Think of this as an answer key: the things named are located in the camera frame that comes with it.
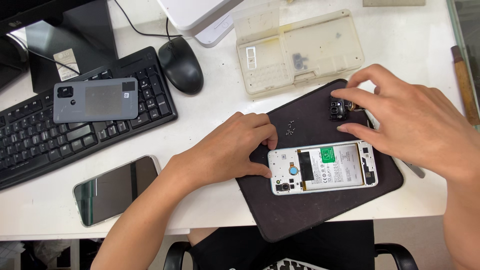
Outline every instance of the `black mouse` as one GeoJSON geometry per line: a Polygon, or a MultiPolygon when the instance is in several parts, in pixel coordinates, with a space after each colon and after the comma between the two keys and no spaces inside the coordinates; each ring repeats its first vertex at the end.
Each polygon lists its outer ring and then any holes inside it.
{"type": "Polygon", "coordinates": [[[182,37],[176,37],[158,49],[163,73],[178,90],[194,95],[204,86],[204,75],[193,50],[182,37]]]}

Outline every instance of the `smartphone battery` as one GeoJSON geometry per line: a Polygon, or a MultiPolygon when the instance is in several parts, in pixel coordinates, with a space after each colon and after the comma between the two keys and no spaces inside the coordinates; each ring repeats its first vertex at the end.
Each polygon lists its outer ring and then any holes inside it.
{"type": "Polygon", "coordinates": [[[297,153],[305,191],[364,184],[357,144],[303,149],[297,153]]]}

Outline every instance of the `phone screen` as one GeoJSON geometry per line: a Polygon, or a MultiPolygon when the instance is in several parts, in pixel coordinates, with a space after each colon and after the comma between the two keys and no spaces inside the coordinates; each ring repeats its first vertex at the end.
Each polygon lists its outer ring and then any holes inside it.
{"type": "Polygon", "coordinates": [[[123,213],[157,177],[151,157],[143,157],[73,189],[85,226],[123,213]]]}

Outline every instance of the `black mat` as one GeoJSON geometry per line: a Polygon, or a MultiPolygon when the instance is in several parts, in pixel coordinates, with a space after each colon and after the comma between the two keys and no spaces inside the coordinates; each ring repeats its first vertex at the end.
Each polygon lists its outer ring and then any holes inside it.
{"type": "MultiPolygon", "coordinates": [[[[335,80],[269,112],[270,121],[275,125],[279,136],[276,148],[357,139],[353,135],[337,131],[336,127],[342,123],[367,125],[365,112],[350,113],[345,122],[328,120],[330,92],[344,88],[346,83],[345,80],[335,80]],[[291,128],[288,127],[290,121],[294,121],[291,128]],[[293,128],[293,135],[285,135],[287,129],[293,128]]],[[[268,166],[268,151],[267,147],[260,145],[250,155],[250,160],[268,166]]],[[[237,181],[262,236],[266,241],[276,242],[401,187],[403,176],[393,159],[375,149],[373,153],[379,182],[375,187],[276,196],[272,193],[270,180],[262,176],[248,175],[237,178],[237,181]]]]}

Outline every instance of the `fingernail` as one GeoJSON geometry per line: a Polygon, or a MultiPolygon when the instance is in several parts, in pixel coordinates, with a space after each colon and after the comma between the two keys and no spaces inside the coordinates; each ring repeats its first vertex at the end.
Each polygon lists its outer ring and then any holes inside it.
{"type": "Polygon", "coordinates": [[[341,132],[348,132],[347,128],[344,127],[343,125],[336,127],[336,129],[341,132]]]}

